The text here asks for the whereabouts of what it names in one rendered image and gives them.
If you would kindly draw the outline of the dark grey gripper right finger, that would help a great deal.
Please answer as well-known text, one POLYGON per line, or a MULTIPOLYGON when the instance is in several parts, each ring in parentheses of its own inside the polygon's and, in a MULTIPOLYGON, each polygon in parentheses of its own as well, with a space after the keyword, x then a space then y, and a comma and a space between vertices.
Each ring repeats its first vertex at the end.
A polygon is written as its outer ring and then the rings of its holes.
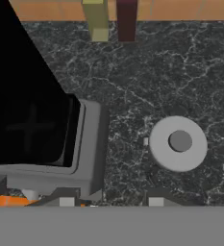
POLYGON ((152 188, 145 192, 143 205, 147 207, 188 207, 189 202, 174 197, 164 188, 152 188))

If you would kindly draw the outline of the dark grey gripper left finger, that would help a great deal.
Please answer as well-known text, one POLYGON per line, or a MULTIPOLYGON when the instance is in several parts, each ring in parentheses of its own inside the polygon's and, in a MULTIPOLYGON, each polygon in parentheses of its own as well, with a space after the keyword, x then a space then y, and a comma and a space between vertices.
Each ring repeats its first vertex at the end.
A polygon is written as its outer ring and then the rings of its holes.
POLYGON ((61 187, 36 202, 37 206, 76 207, 80 203, 79 188, 61 187))

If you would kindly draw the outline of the round grey blender lid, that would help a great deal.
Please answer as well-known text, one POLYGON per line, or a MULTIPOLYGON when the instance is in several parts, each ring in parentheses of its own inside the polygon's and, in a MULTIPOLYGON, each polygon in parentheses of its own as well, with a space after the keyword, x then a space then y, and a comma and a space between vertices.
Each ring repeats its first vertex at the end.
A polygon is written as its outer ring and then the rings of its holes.
POLYGON ((153 160, 161 167, 187 172, 198 167, 208 152, 207 138, 201 127, 183 116, 167 116, 143 139, 153 160))

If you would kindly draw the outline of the orange object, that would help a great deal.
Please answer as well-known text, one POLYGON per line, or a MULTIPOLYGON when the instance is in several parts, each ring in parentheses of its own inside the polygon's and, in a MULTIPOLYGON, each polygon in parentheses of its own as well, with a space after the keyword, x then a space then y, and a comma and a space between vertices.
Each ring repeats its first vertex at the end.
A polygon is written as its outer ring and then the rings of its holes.
POLYGON ((38 198, 29 200, 26 197, 0 195, 0 207, 25 207, 37 201, 38 198))

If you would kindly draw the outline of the dark maroon box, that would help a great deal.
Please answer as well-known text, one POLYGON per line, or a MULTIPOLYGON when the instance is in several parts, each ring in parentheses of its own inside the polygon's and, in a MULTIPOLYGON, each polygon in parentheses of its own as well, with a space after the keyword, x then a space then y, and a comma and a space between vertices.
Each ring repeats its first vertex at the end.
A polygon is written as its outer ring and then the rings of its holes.
POLYGON ((137 0, 116 0, 118 40, 131 42, 136 37, 137 0))

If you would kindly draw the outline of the olive yellow box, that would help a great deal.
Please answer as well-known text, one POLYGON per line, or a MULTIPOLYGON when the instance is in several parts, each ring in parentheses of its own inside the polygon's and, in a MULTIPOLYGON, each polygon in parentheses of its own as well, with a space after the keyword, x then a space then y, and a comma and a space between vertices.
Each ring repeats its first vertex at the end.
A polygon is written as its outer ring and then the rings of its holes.
POLYGON ((109 39, 108 0, 82 0, 82 7, 93 42, 109 39))

